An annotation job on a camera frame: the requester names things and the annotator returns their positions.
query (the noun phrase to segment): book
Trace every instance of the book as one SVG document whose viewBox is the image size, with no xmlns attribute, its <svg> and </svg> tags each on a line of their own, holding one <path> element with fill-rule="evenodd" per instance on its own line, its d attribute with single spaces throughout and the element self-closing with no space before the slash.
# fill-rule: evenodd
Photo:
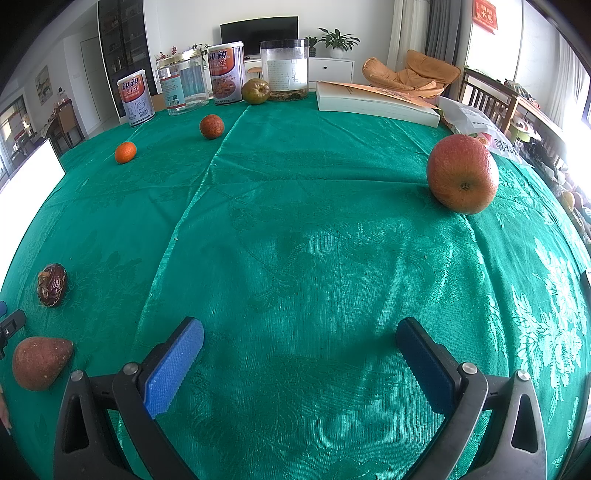
<svg viewBox="0 0 591 480">
<path fill-rule="evenodd" d="M 426 101 L 391 90 L 352 83 L 317 82 L 318 110 L 384 116 L 437 127 L 439 114 Z"/>
</svg>

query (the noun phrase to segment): blue textured pad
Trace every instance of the blue textured pad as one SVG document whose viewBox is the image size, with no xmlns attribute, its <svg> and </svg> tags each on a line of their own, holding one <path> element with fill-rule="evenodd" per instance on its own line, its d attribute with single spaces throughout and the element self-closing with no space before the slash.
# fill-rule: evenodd
<svg viewBox="0 0 591 480">
<path fill-rule="evenodd" d="M 203 336 L 203 325 L 199 320 L 193 319 L 148 377 L 144 405 L 152 418 L 168 410 L 203 346 Z"/>
<path fill-rule="evenodd" d="M 433 411 L 451 415 L 456 408 L 453 380 L 407 319 L 398 324 L 396 344 Z"/>
</svg>

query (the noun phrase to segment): small orange tangerine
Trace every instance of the small orange tangerine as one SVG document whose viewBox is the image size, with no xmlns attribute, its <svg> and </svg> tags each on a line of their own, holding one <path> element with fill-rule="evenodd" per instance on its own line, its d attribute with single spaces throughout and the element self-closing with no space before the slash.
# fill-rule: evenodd
<svg viewBox="0 0 591 480">
<path fill-rule="evenodd" d="M 115 160 L 117 163 L 127 163 L 135 157 L 137 149 L 132 142 L 123 142 L 115 150 Z"/>
</svg>

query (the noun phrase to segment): black cabinet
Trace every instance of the black cabinet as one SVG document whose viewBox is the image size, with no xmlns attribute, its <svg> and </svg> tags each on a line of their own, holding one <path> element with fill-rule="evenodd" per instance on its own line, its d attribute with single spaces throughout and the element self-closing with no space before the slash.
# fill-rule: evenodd
<svg viewBox="0 0 591 480">
<path fill-rule="evenodd" d="M 117 81 L 138 70 L 145 70 L 150 95 L 156 85 L 144 25 L 142 0 L 99 0 L 99 34 L 109 86 L 119 117 L 125 110 Z"/>
</svg>

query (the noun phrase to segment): silver bolt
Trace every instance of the silver bolt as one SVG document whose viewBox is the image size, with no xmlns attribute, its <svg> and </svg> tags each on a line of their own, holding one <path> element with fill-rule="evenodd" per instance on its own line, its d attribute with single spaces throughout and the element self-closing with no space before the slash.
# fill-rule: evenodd
<svg viewBox="0 0 591 480">
<path fill-rule="evenodd" d="M 82 372 L 82 370 L 74 370 L 72 372 L 72 374 L 70 375 L 70 378 L 72 379 L 73 382 L 78 382 L 78 381 L 82 380 L 83 375 L 84 375 L 84 373 Z"/>
<path fill-rule="evenodd" d="M 462 364 L 462 370 L 464 370 L 464 372 L 466 372 L 468 375 L 474 375 L 476 372 L 478 372 L 476 365 L 471 364 L 470 362 Z"/>
<path fill-rule="evenodd" d="M 517 376 L 519 377 L 520 380 L 523 380 L 524 382 L 527 382 L 530 379 L 529 373 L 526 372 L 525 370 L 518 370 Z"/>
<path fill-rule="evenodd" d="M 130 362 L 128 364 L 125 364 L 123 367 L 123 373 L 125 375 L 135 375 L 138 370 L 139 370 L 139 365 L 136 364 L 135 362 Z"/>
</svg>

